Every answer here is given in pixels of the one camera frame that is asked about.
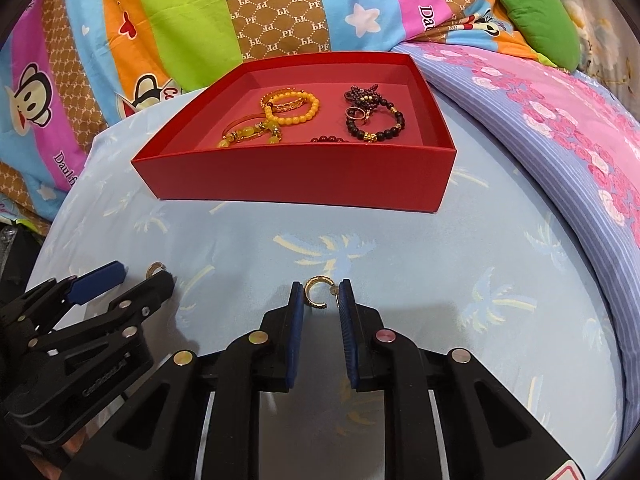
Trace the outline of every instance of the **red box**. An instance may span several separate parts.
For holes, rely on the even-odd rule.
[[[405,129],[384,142],[354,139],[345,126],[352,85],[378,92],[404,114]],[[305,124],[284,126],[282,141],[217,148],[232,121],[261,111],[268,91],[293,87],[320,100]],[[303,113],[307,106],[280,116]],[[384,107],[366,131],[390,128]],[[310,142],[322,135],[348,142]],[[411,57],[386,52],[326,52],[240,65],[173,117],[132,164],[161,199],[241,200],[435,212],[456,156],[433,94]]]

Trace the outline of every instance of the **green pillow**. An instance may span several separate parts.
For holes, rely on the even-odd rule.
[[[500,0],[507,15],[536,52],[556,65],[575,70],[580,40],[560,0]]]

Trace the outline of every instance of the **colorful striped blanket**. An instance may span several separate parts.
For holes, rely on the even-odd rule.
[[[107,126],[245,60],[411,39],[538,57],[496,0],[33,0],[0,54],[0,193],[52,220]]]

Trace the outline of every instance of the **blue striped fabric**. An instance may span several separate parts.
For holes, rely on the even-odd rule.
[[[470,68],[427,59],[416,44],[401,43],[393,51],[412,56],[430,84],[484,124],[529,171],[574,229],[609,302],[625,373],[626,440],[640,419],[640,251],[629,225],[616,225],[606,213],[585,162],[529,128],[522,105],[510,100],[506,91],[478,86],[472,81]],[[588,79],[584,75],[578,78]],[[622,110],[610,92],[593,81],[589,84]]]

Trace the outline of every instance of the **white star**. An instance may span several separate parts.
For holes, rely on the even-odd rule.
[[[376,19],[380,15],[380,9],[365,9],[360,4],[353,6],[353,14],[347,16],[344,21],[356,28],[356,36],[361,38],[366,32],[380,32],[380,26]]]
[[[56,192],[53,191],[50,187],[45,186],[44,184],[40,185],[38,194],[42,197],[43,200],[53,200],[56,197]]]

